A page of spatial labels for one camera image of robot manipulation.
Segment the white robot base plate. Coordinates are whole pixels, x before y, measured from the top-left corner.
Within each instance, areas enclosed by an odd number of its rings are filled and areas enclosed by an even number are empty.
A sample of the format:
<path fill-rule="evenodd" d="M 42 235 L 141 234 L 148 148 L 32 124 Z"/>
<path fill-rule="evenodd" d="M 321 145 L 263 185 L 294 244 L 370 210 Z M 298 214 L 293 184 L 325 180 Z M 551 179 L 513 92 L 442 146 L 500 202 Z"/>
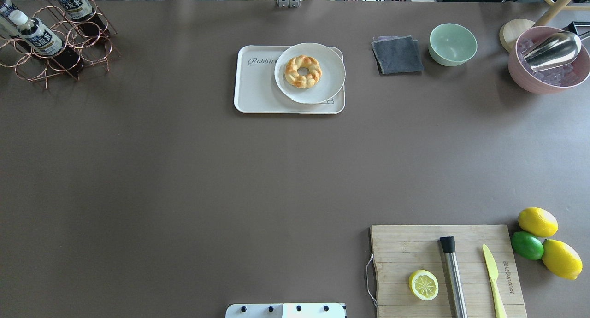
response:
<path fill-rule="evenodd" d="M 226 318 L 346 318 L 342 303 L 248 303 L 229 305 Z"/>

